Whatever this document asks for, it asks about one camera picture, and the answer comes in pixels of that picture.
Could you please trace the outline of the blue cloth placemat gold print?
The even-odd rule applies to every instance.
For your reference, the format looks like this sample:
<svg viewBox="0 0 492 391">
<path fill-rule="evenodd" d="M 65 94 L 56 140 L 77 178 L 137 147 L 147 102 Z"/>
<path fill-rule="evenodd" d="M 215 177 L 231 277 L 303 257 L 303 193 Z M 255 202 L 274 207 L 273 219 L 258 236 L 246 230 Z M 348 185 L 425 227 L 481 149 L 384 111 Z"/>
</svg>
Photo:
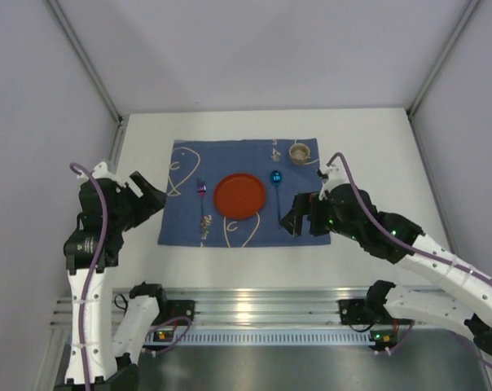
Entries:
<svg viewBox="0 0 492 391">
<path fill-rule="evenodd" d="M 279 187 L 281 216 L 289 211 L 294 195 L 317 191 L 321 181 L 318 142 L 314 138 L 301 140 L 310 148 L 310 161 L 294 165 L 289 148 L 296 139 L 245 139 L 226 141 L 174 142 L 170 157 L 166 206 L 160 226 L 158 244 L 209 248 L 262 248 L 329 245 L 329 236 L 309 234 L 304 222 L 302 234 L 293 237 L 279 228 L 275 189 L 270 173 L 282 174 Z M 266 202 L 260 212 L 244 220 L 223 217 L 213 205 L 213 192 L 226 176 L 252 174 L 266 188 Z M 207 239 L 200 236 L 200 198 L 196 180 L 204 178 L 207 186 L 206 213 L 211 217 Z"/>
</svg>

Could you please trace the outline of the blue metal spoon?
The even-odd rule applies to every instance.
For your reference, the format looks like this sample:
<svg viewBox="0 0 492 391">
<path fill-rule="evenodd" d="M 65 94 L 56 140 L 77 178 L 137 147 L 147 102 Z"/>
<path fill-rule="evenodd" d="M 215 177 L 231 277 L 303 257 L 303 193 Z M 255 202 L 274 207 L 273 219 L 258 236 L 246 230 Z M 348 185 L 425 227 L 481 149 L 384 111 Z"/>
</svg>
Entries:
<svg viewBox="0 0 492 391">
<path fill-rule="evenodd" d="M 279 195 L 279 187 L 282 183 L 282 174 L 278 170 L 273 170 L 270 173 L 270 183 L 275 189 L 275 199 L 276 199 L 276 205 L 277 205 L 277 221 L 279 228 L 281 228 L 281 205 L 280 205 L 280 195 Z"/>
</svg>

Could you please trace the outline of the iridescent purple fork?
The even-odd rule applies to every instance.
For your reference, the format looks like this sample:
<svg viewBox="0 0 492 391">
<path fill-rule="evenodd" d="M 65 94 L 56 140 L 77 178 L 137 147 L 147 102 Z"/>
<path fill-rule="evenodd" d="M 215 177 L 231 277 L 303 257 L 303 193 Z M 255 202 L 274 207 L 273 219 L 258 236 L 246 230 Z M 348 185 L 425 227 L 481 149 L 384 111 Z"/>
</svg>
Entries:
<svg viewBox="0 0 492 391">
<path fill-rule="evenodd" d="M 208 236 L 211 217 L 206 213 L 205 198 L 207 194 L 207 186 L 204 178 L 198 177 L 196 180 L 197 194 L 200 198 L 200 236 L 201 240 L 205 241 Z"/>
</svg>

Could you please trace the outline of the orange plastic plate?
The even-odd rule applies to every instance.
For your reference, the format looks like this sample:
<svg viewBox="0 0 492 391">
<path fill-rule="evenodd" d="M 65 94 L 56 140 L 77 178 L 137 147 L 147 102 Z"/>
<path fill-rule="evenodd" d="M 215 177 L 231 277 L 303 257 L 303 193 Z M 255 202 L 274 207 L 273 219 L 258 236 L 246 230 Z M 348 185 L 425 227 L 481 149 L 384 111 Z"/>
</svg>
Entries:
<svg viewBox="0 0 492 391">
<path fill-rule="evenodd" d="M 223 217 L 244 220 L 260 212 L 266 202 L 266 188 L 254 175 L 231 174 L 213 192 L 213 205 Z"/>
</svg>

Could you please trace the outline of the speckled ceramic cup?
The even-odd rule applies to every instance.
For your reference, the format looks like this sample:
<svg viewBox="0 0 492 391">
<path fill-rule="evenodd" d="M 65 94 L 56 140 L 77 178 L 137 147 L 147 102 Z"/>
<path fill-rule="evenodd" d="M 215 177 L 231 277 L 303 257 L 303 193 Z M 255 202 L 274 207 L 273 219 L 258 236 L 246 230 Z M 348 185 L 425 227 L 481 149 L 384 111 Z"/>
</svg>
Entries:
<svg viewBox="0 0 492 391">
<path fill-rule="evenodd" d="M 288 152 L 294 165 L 306 165 L 310 161 L 310 148 L 304 143 L 294 143 Z"/>
</svg>

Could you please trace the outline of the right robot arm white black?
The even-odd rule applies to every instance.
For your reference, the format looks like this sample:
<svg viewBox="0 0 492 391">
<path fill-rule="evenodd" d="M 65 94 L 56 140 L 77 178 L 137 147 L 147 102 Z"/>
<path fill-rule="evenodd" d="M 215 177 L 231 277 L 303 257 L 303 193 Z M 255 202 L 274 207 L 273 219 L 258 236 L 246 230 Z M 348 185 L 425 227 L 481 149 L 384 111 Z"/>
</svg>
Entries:
<svg viewBox="0 0 492 391">
<path fill-rule="evenodd" d="M 366 310 L 376 322 L 394 318 L 433 323 L 492 356 L 492 277 L 444 249 L 408 218 L 380 211 L 368 193 L 354 185 L 349 171 L 333 165 L 318 175 L 322 188 L 295 195 L 281 226 L 297 237 L 308 220 L 311 235 L 342 235 L 446 294 L 436 298 L 379 280 L 365 298 Z"/>
</svg>

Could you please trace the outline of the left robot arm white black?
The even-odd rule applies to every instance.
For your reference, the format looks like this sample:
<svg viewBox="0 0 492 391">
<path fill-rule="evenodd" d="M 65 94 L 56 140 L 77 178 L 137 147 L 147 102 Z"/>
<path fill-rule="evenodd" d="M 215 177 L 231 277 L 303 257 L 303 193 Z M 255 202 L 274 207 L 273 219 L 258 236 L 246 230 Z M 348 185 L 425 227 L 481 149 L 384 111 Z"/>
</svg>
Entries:
<svg viewBox="0 0 492 391">
<path fill-rule="evenodd" d="M 138 360 L 152 323 L 165 308 L 158 283 L 141 283 L 130 291 L 124 318 L 112 328 L 112 293 L 123 234 L 160 212 L 166 194 L 140 172 L 127 182 L 101 162 L 88 170 L 78 163 L 70 169 L 81 180 L 81 212 L 64 244 L 72 299 L 71 351 L 58 390 L 136 390 Z"/>
</svg>

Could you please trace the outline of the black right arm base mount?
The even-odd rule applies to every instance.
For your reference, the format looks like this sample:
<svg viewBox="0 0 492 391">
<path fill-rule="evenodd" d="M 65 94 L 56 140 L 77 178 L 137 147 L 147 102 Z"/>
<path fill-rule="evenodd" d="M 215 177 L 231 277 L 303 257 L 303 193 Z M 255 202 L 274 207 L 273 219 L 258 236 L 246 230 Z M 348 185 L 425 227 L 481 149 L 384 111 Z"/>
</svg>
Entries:
<svg viewBox="0 0 492 391">
<path fill-rule="evenodd" d="M 369 287 L 364 298 L 339 300 L 340 323 L 350 327 L 392 325 L 395 321 L 398 325 L 410 325 L 412 323 L 410 319 L 395 318 L 384 307 L 387 303 L 387 295 L 396 287 L 397 285 L 392 282 L 377 280 Z"/>
</svg>

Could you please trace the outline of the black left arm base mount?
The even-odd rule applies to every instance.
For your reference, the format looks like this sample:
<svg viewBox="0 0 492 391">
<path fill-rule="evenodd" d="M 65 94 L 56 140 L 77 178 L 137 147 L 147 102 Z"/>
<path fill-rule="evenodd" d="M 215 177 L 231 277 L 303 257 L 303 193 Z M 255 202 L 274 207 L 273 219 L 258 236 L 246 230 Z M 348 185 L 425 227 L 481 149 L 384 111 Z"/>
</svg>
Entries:
<svg viewBox="0 0 492 391">
<path fill-rule="evenodd" d="M 194 319 L 195 301 L 185 299 L 171 298 L 165 289 L 159 285 L 159 314 L 152 322 L 152 326 L 158 326 L 162 323 L 174 320 L 174 326 L 187 326 L 188 321 Z"/>
</svg>

